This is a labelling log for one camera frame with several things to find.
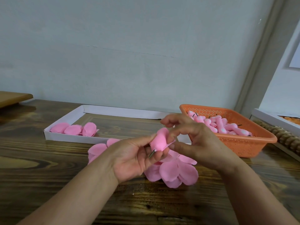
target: forearm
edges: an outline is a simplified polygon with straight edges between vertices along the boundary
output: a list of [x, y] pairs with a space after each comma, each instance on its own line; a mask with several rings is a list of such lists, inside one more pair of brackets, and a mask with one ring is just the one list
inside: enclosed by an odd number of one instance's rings
[[110, 162], [101, 156], [18, 225], [88, 225], [118, 185]]
[[246, 163], [230, 175], [220, 175], [240, 225], [299, 224]]

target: wooden table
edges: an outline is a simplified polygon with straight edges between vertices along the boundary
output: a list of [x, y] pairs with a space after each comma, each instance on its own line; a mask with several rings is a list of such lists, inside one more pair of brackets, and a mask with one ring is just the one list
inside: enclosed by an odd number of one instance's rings
[[[80, 104], [34, 100], [0, 109], [0, 224], [16, 224], [88, 162], [89, 144], [46, 141], [43, 129]], [[300, 220], [300, 163], [273, 145], [244, 159]], [[144, 176], [118, 186], [94, 224], [237, 224], [219, 175], [196, 166], [195, 185]]]

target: orange plastic basket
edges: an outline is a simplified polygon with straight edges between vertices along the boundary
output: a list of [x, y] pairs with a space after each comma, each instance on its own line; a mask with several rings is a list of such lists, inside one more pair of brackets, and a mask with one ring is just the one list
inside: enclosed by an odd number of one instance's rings
[[255, 157], [267, 143], [275, 143], [277, 141], [277, 138], [274, 134], [242, 116], [236, 111], [225, 108], [197, 106], [189, 104], [182, 104], [179, 106], [179, 108], [181, 112], [186, 115], [188, 115], [187, 112], [189, 110], [197, 112], [198, 115], [202, 115], [207, 118], [209, 116], [215, 116], [216, 114], [218, 114], [223, 118], [227, 118], [228, 123], [236, 123], [238, 125], [242, 125], [241, 128], [250, 131], [253, 136], [238, 136], [215, 133], [216, 136], [239, 157]]

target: white cardboard tray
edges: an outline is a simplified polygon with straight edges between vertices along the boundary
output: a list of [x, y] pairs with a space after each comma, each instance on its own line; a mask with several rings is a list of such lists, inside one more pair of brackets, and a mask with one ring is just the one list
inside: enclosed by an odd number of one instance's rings
[[[72, 110], [70, 113], [66, 114], [62, 118], [58, 119], [56, 122], [49, 125], [44, 129], [44, 135], [46, 140], [54, 141], [65, 141], [65, 142], [75, 142], [75, 143], [87, 143], [87, 144], [99, 144], [106, 143], [108, 138], [92, 137], [92, 136], [73, 136], [61, 133], [50, 132], [52, 126], [67, 122], [72, 125], [84, 114], [99, 114], [99, 115], [109, 115], [117, 117], [128, 117], [128, 118], [145, 118], [145, 119], [163, 119], [167, 116], [168, 112], [160, 111], [149, 111], [149, 110], [137, 110], [119, 107], [109, 107], [109, 106], [94, 106], [94, 105], [81, 105], [76, 109]], [[191, 143], [188, 135], [179, 135], [178, 140], [184, 143]]]
[[296, 117], [300, 118], [298, 114], [288, 114], [288, 113], [275, 113], [275, 112], [267, 112], [262, 111], [260, 109], [254, 109], [252, 115], [261, 119], [262, 121], [267, 122], [270, 125], [280, 126], [287, 131], [290, 131], [292, 134], [296, 136], [300, 136], [300, 125], [292, 123], [290, 121], [285, 120], [279, 116], [287, 116], [287, 117]]

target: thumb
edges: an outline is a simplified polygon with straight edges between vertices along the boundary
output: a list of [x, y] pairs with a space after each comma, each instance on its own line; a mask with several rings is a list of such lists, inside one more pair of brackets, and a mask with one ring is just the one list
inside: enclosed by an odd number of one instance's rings
[[131, 138], [129, 141], [131, 144], [133, 144], [137, 147], [143, 147], [143, 146], [149, 144], [155, 137], [156, 137], [156, 133], [152, 134], [150, 136], [141, 136], [141, 137]]
[[189, 158], [192, 158], [196, 161], [198, 161], [198, 154], [199, 154], [199, 147], [198, 146], [193, 146], [193, 145], [188, 145], [183, 142], [174, 142], [172, 143], [169, 148], [173, 151], [178, 152], [181, 155], [185, 155]]

